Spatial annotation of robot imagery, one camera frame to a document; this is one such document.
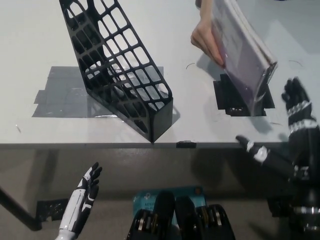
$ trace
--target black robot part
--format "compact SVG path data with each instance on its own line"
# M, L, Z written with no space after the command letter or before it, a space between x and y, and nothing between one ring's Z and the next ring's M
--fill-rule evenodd
M87 93L154 142L173 96L118 0L59 0Z
M175 211L175 197L170 191L161 191L153 211L140 209L132 221L126 240L168 239Z

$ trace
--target robotic arm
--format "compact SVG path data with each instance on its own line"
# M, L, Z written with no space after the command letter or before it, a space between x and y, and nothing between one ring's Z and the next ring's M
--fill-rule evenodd
M296 193L289 201L280 197L281 213L272 212L274 216L289 218L291 239L320 239L320 129L298 78L287 81L282 98L290 130L289 159L244 136L238 135L236 139L254 161L295 186Z
M102 167L96 162L82 177L66 206L55 240L75 240L84 228L98 195Z

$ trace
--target floor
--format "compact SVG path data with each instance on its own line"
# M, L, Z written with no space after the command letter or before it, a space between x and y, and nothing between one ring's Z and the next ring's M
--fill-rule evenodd
M98 161L100 192L80 240L124 239L139 190L195 185L204 187L209 204L225 208L237 240L288 239L287 222L272 218L265 201L285 193L287 184L239 150L2 150L0 160L1 187L31 213L38 200L68 198ZM43 230L32 232L0 206L2 239L53 240L59 224L45 222Z

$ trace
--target grid pattern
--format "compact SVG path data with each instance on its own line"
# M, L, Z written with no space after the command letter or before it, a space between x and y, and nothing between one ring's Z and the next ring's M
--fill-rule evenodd
M88 94L155 141L151 121L172 103L172 92L118 0L60 5Z

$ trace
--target table surface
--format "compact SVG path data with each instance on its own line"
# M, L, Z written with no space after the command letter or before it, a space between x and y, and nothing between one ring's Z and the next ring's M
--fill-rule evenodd
M190 43L200 19L194 0L119 2L157 66L163 67L178 116L171 128L151 145L116 117L33 117L35 98L45 89L51 68L74 67L77 60L58 0L11 0L0 9L0 148L162 148L181 141L220 148L237 146L238 134L277 144L287 140L281 93L294 76L300 77L320 118L320 1L238 1L278 58L269 83L275 108L263 117L230 117L218 110L213 80L221 70Z

